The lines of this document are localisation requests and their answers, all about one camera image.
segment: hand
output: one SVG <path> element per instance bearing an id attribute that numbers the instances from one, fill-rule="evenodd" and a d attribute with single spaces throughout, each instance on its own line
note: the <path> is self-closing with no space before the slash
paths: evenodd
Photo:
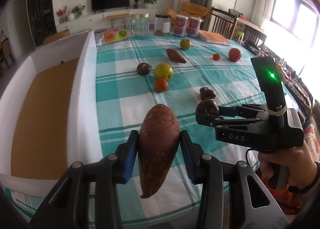
<path id="1" fill-rule="evenodd" d="M 271 178 L 273 169 L 270 163 L 277 163 L 289 167 L 289 186 L 296 186 L 300 190 L 309 186 L 316 177 L 317 165 L 311 159 L 308 146 L 303 141 L 302 147 L 278 149 L 271 154 L 258 153 L 260 170 L 263 177 Z"/>

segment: gold lid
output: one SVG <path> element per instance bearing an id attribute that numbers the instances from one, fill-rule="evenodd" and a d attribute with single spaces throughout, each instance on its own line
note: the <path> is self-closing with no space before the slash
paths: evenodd
<path id="1" fill-rule="evenodd" d="M 149 14 L 131 14 L 133 18 L 149 18 Z"/>

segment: green stool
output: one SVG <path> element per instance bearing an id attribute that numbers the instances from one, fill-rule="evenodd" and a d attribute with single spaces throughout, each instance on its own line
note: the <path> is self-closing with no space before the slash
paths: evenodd
<path id="1" fill-rule="evenodd" d="M 235 35 L 235 36 L 236 36 L 236 35 L 239 36 L 238 40 L 235 40 L 237 43 L 242 42 L 243 36 L 244 36 L 244 33 L 243 33 L 243 32 L 241 32 L 239 29 L 235 29 L 234 35 Z"/>

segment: tablecloth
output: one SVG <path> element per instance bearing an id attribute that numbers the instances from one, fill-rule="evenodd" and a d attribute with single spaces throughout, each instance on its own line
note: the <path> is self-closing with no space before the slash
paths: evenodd
<path id="1" fill-rule="evenodd" d="M 231 41 L 231 46 L 223 46 L 190 39 L 192 47 L 181 51 L 187 63 L 173 63 L 166 56 L 166 49 L 179 48 L 180 40 L 174 36 L 149 35 L 98 47 L 96 99 L 103 156 L 114 153 L 119 144 L 126 142 L 131 130 L 140 129 L 149 109 L 162 103 L 174 111 L 180 129 L 187 130 L 192 141 L 200 144 L 204 152 L 224 162 L 244 160 L 245 147 L 216 141 L 214 129 L 198 125 L 194 112 L 201 101 L 199 88 L 203 86 L 217 92 L 215 101 L 218 105 L 264 104 L 264 94 L 260 91 L 250 62 L 253 55 L 234 41 Z M 242 58 L 237 63 L 227 57 L 233 47 L 242 51 Z M 214 61 L 214 53 L 220 53 L 221 60 Z M 174 75 L 166 92 L 155 91 L 153 71 L 148 76 L 136 73 L 136 67 L 141 62 L 149 63 L 153 69 L 159 63 L 172 65 Z M 292 99 L 285 87 L 284 92 L 287 99 Z M 290 107 L 292 104 L 287 101 L 287 105 Z M 258 167 L 256 156 L 256 152 L 249 152 L 249 162 L 254 170 Z M 1 188 L 28 219 L 32 218 L 44 199 L 3 186 Z M 136 160 L 128 184 L 117 185 L 123 225 L 145 226 L 183 215 L 199 205 L 201 189 L 201 185 L 190 183 L 179 148 L 163 186 L 152 197 L 141 199 Z M 89 200 L 89 226 L 94 228 L 93 195 Z"/>

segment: jar label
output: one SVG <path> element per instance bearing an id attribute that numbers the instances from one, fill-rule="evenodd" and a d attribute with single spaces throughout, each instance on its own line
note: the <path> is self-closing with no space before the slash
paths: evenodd
<path id="1" fill-rule="evenodd" d="M 170 32 L 170 22 L 169 23 L 163 23 L 162 32 L 163 33 L 169 33 Z"/>

